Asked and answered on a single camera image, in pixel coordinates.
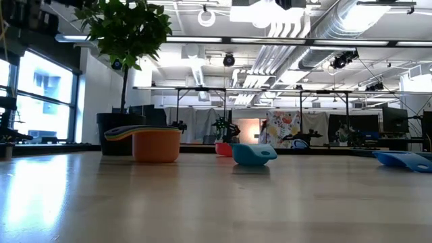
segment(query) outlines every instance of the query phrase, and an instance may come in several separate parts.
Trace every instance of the orange bowl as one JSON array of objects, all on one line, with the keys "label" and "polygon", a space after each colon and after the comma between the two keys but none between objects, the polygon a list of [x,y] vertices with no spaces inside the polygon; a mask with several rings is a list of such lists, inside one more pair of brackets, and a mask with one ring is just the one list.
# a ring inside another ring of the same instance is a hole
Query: orange bowl
[{"label": "orange bowl", "polygon": [[132,154],[135,161],[171,163],[180,153],[179,130],[146,130],[132,135]]},{"label": "orange bowl", "polygon": [[232,147],[228,143],[216,142],[216,153],[218,155],[232,157]]}]

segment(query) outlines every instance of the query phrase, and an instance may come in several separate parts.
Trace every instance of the black planter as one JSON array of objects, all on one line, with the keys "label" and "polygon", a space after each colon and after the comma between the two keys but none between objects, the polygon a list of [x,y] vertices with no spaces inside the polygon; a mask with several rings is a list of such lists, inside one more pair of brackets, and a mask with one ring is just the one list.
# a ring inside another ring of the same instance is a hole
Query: black planter
[{"label": "black planter", "polygon": [[132,155],[132,137],[119,141],[107,141],[104,133],[120,126],[145,125],[146,119],[140,115],[120,113],[98,113],[99,141],[103,155]]}]

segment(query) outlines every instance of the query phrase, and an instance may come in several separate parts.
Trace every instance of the potted plant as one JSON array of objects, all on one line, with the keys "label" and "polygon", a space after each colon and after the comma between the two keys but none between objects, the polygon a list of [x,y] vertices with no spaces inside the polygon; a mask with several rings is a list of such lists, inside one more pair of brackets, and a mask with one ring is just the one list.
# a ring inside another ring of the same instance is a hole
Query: potted plant
[{"label": "potted plant", "polygon": [[0,160],[9,161],[12,158],[15,141],[12,136],[0,136]]},{"label": "potted plant", "polygon": [[119,126],[142,125],[145,118],[126,114],[126,85],[130,68],[141,70],[136,63],[139,57],[148,55],[157,60],[157,51],[172,35],[169,16],[163,6],[148,4],[146,0],[99,0],[90,7],[77,9],[75,16],[82,21],[81,31],[90,27],[87,39],[97,41],[101,55],[108,55],[111,65],[121,63],[123,88],[120,113],[98,113],[97,123],[102,153],[104,155],[131,155],[132,139],[107,142],[104,132]]}]

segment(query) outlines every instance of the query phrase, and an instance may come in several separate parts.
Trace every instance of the white curtain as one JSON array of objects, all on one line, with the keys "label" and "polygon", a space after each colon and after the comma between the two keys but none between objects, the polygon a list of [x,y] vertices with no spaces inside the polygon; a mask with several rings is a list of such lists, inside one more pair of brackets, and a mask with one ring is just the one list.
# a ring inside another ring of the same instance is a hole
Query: white curtain
[{"label": "white curtain", "polygon": [[303,133],[308,134],[310,129],[317,131],[320,138],[312,138],[311,146],[323,146],[329,143],[329,117],[326,112],[321,113],[303,113]]},{"label": "white curtain", "polygon": [[206,135],[214,135],[216,133],[216,127],[211,124],[214,124],[218,117],[214,109],[196,110],[195,139],[203,139]]},{"label": "white curtain", "polygon": [[[177,108],[166,107],[167,124],[171,124],[176,120]],[[195,138],[195,109],[194,108],[179,108],[178,121],[183,121],[188,125],[188,129],[182,134],[181,143],[193,143]]]}]

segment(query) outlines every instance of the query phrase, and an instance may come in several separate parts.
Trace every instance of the table surface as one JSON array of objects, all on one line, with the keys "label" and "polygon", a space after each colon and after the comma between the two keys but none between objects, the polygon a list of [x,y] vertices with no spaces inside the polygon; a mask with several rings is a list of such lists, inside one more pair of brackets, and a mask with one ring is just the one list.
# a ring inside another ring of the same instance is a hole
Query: table surface
[{"label": "table surface", "polygon": [[0,162],[0,242],[430,242],[431,207],[432,175],[362,157]]}]

